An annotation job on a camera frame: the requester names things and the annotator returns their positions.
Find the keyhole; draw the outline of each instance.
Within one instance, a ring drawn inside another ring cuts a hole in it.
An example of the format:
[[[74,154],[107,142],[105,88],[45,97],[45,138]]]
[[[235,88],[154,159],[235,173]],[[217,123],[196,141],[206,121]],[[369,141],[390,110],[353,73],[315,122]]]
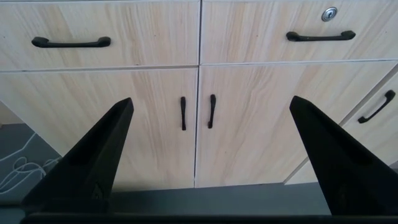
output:
[[[328,14],[326,15],[328,19],[330,19],[333,16],[333,12],[328,12]]]
[[[322,20],[324,22],[328,22],[330,20],[332,20],[337,13],[337,8],[336,7],[330,7],[327,10],[325,10],[322,14]]]

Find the light wood grain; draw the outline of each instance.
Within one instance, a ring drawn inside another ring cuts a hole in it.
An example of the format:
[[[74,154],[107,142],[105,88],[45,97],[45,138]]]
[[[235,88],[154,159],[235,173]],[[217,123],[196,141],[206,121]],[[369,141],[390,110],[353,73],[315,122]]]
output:
[[[329,7],[336,17],[323,22]],[[398,1],[205,1],[201,63],[398,58]],[[286,33],[349,41],[289,42]]]
[[[21,123],[23,123],[23,121],[0,101],[0,125]]]
[[[374,94],[343,128],[387,165],[398,161],[398,100],[394,98],[382,111],[366,123],[359,124],[358,118],[373,114],[386,100],[384,94],[394,90],[398,93],[398,75]],[[308,161],[286,184],[317,182],[317,177]]]
[[[283,182],[307,156],[290,115],[292,97],[339,122],[395,64],[201,67],[196,186]]]
[[[0,70],[197,65],[197,2],[1,3]],[[51,42],[93,42],[104,48],[41,49]]]
[[[197,69],[0,75],[0,99],[65,155],[117,101],[134,114],[114,189],[193,187]],[[187,99],[182,131],[180,97]]]

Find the cabinet door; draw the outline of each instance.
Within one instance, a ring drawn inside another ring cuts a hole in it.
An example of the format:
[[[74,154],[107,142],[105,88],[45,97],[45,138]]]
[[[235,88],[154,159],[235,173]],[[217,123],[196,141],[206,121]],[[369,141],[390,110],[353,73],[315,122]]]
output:
[[[114,188],[186,188],[193,187],[196,82],[197,69],[10,73],[0,74],[0,100],[65,155],[110,107],[131,97]]]
[[[340,122],[395,64],[201,67],[196,186],[283,182],[307,156],[289,111],[292,97]]]
[[[369,121],[360,124],[362,116],[368,118],[386,102],[389,90],[398,93],[398,75],[395,74],[383,87],[370,97],[343,125],[343,128],[369,149],[381,161],[391,165],[398,161],[398,99],[395,97],[385,108]],[[310,161],[307,161],[286,184],[316,182],[317,177]]]

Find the black door handle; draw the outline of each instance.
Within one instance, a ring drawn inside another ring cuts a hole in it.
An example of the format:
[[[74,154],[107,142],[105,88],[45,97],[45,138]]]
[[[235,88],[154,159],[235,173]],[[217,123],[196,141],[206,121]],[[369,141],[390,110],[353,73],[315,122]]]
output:
[[[214,110],[216,108],[216,95],[212,94],[210,96],[210,107],[211,107],[211,111],[210,111],[210,120],[207,123],[207,127],[210,129],[213,127],[213,118],[214,118]]]
[[[185,125],[185,104],[186,104],[186,102],[185,102],[184,96],[181,97],[180,104],[181,104],[181,116],[182,116],[182,131],[185,131],[185,130],[187,130],[187,127]]]
[[[100,37],[96,42],[89,43],[51,43],[47,38],[35,37],[32,44],[41,48],[65,48],[65,47],[107,47],[111,45],[111,38]]]
[[[344,31],[340,36],[332,37],[306,37],[301,36],[296,32],[288,32],[286,37],[289,41],[304,42],[304,41],[333,41],[333,40],[351,40],[355,37],[355,33],[352,30]]]
[[[385,108],[391,101],[392,99],[394,99],[394,97],[396,96],[396,93],[392,90],[387,91],[386,94],[384,94],[384,96],[386,97],[386,102],[383,103],[383,105],[381,105],[381,107],[379,109],[377,109],[376,112],[374,112],[370,117],[365,118],[364,116],[360,117],[358,119],[358,122],[360,124],[363,124],[365,122],[368,122],[370,119],[372,119],[376,114],[378,114],[378,112],[380,112],[383,108]]]

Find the floor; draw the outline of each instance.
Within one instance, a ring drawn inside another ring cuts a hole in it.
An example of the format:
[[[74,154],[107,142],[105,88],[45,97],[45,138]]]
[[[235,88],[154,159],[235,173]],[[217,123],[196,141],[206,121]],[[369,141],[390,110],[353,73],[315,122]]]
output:
[[[48,159],[56,159],[60,155],[26,124],[3,125],[0,128],[0,182],[13,171],[13,165],[20,157],[25,157],[28,163],[33,162],[43,166]],[[23,164],[23,159],[19,160],[15,163],[15,167]],[[54,164],[44,167],[44,171],[48,172]],[[31,164],[25,166],[24,170],[36,168],[37,166]],[[19,204],[41,177],[42,173],[39,170],[11,174],[0,184],[0,205]]]

